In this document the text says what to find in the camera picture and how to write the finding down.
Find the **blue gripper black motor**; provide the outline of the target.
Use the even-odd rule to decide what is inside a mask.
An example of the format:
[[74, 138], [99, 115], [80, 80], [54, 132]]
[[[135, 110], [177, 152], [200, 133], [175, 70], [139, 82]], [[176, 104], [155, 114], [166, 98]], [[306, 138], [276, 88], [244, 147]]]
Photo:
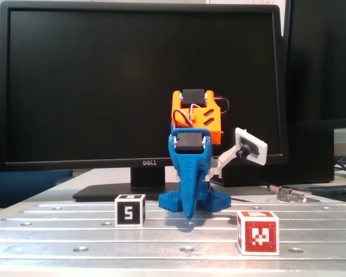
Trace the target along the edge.
[[180, 178], [179, 190], [187, 220], [195, 214], [199, 187], [210, 169], [213, 146], [205, 128], [174, 128], [168, 138], [168, 150]]

